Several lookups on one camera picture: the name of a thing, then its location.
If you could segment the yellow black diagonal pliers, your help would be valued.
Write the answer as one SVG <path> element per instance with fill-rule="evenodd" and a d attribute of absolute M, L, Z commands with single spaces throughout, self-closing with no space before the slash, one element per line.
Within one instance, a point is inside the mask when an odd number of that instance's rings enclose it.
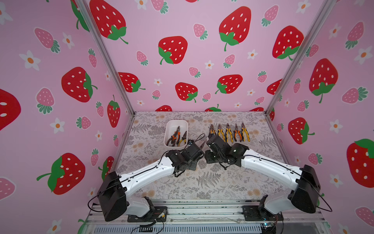
<path fill-rule="evenodd" d="M 220 136 L 224 142 L 227 142 L 226 134 L 221 126 L 221 124 L 218 124 L 218 136 Z"/>

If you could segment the yellow striped needle-nose pliers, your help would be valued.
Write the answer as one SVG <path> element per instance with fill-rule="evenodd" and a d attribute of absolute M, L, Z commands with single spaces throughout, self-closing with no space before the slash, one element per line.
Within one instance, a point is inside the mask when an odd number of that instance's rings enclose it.
<path fill-rule="evenodd" d="M 232 131 L 231 131 L 231 127 L 230 127 L 230 124 L 227 123 L 226 124 L 226 142 L 229 143 L 233 143 L 233 134 L 232 134 Z"/>

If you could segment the orange black Greener pliers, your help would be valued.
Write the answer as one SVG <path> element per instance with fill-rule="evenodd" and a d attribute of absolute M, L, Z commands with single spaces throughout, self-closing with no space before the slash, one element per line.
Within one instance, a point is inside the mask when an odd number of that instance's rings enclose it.
<path fill-rule="evenodd" d="M 239 127 L 237 126 L 237 124 L 235 124 L 234 140 L 235 140 L 235 141 L 239 141 L 239 142 L 242 142 L 242 141 L 243 141 L 242 132 L 241 132 L 241 130 L 239 129 Z"/>

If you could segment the small orange black pliers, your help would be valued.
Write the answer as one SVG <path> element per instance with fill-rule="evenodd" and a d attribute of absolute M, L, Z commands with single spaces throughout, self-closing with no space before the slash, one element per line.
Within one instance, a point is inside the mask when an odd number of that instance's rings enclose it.
<path fill-rule="evenodd" d="M 213 124 L 211 124 L 210 127 L 209 127 L 209 136 L 212 136 L 212 135 L 217 135 Z"/>

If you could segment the yellow black combination pliers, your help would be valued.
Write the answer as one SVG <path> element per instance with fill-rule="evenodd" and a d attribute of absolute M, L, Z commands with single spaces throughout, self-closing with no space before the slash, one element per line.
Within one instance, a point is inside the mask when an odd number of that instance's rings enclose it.
<path fill-rule="evenodd" d="M 242 123 L 242 137 L 243 137 L 243 141 L 246 138 L 248 142 L 251 142 L 249 133 L 244 123 Z"/>

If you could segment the white plastic storage box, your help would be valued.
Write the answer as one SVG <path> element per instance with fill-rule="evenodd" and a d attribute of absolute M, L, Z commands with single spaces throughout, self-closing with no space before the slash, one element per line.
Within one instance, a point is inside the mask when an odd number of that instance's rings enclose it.
<path fill-rule="evenodd" d="M 185 120 L 171 120 L 166 125 L 164 146 L 167 150 L 181 150 L 189 140 L 189 124 Z"/>

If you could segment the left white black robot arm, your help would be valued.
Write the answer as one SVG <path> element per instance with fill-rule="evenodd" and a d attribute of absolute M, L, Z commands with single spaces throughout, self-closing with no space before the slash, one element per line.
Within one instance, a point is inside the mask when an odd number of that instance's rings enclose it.
<path fill-rule="evenodd" d="M 148 222 L 161 215 L 162 211 L 157 210 L 149 197 L 132 195 L 163 177 L 179 177 L 186 170 L 196 170 L 197 162 L 204 157 L 202 148 L 203 145 L 193 143 L 182 150 L 166 151 L 160 160 L 131 173 L 109 173 L 97 194 L 105 221 L 128 215 L 136 221 Z"/>

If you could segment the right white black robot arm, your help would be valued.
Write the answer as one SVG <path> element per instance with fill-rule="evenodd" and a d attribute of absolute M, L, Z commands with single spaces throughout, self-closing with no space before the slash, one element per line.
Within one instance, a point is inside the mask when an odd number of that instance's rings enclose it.
<path fill-rule="evenodd" d="M 262 173 L 285 185 L 288 189 L 273 195 L 264 195 L 258 213 L 267 219 L 270 215 L 292 209 L 313 214 L 317 209 L 320 183 L 313 167 L 302 168 L 265 157 L 249 147 L 235 143 L 230 146 L 218 135 L 209 134 L 205 153 L 208 164 L 236 165 Z"/>

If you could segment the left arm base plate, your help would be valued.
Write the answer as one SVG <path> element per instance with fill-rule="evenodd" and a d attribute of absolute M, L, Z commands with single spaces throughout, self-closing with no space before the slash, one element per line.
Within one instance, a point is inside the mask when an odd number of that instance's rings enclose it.
<path fill-rule="evenodd" d="M 136 215 L 128 215 L 127 222 L 153 222 L 153 221 L 166 221 L 168 214 L 167 206 L 156 206 L 151 208 L 144 216 L 138 217 Z"/>

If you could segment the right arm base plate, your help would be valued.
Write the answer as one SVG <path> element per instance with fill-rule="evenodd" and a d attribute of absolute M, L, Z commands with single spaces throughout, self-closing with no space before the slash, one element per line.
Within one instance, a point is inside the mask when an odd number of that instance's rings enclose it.
<path fill-rule="evenodd" d="M 259 208 L 259 206 L 243 206 L 242 210 L 246 221 L 283 221 L 283 216 L 281 214 L 272 214 L 265 208 Z"/>

